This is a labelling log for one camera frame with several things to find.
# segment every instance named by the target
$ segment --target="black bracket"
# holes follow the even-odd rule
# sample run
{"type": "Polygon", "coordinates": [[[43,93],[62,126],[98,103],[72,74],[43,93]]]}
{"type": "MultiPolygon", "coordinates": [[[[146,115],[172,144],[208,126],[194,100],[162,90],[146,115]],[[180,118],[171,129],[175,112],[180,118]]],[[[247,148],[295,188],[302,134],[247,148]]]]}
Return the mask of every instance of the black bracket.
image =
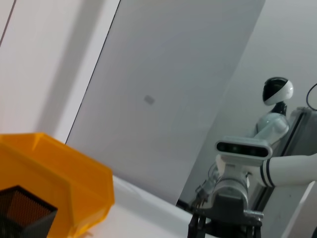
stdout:
{"type": "Polygon", "coordinates": [[[242,199],[217,195],[212,208],[193,209],[187,238],[261,238],[262,222],[244,213],[242,199]]]}

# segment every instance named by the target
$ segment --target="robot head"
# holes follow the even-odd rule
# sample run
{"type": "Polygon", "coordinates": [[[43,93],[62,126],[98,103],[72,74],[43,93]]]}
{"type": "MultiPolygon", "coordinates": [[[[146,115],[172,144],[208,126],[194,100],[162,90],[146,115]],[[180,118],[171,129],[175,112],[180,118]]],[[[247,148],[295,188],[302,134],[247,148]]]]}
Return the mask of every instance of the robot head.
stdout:
{"type": "Polygon", "coordinates": [[[263,89],[263,102],[270,106],[293,96],[293,84],[286,78],[274,77],[265,82],[263,89]]]}

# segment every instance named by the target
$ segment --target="white tabletop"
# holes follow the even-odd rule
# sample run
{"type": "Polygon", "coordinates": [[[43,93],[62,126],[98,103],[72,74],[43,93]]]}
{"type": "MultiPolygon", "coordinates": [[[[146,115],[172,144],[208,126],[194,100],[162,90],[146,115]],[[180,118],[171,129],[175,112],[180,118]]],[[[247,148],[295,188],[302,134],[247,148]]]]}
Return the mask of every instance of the white tabletop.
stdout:
{"type": "Polygon", "coordinates": [[[113,182],[115,205],[83,238],[187,237],[191,214],[119,178],[113,177],[113,182]]]}

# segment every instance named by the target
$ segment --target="orange bin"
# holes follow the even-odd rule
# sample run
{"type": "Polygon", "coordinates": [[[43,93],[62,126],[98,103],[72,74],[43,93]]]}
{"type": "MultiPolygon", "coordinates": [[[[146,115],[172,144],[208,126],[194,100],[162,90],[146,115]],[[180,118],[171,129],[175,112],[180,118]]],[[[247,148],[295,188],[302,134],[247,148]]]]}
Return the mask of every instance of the orange bin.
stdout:
{"type": "Polygon", "coordinates": [[[106,166],[43,133],[0,135],[0,190],[20,185],[58,208],[49,238],[78,237],[114,204],[106,166]]]}

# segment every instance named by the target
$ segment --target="black mesh pen holder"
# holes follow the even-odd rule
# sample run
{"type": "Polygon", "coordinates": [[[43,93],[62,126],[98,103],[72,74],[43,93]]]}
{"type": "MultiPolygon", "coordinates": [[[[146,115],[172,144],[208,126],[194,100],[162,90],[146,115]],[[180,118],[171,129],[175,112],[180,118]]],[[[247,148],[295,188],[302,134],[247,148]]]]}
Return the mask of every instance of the black mesh pen holder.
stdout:
{"type": "Polygon", "coordinates": [[[20,186],[0,191],[0,238],[46,238],[57,208],[20,186]]]}

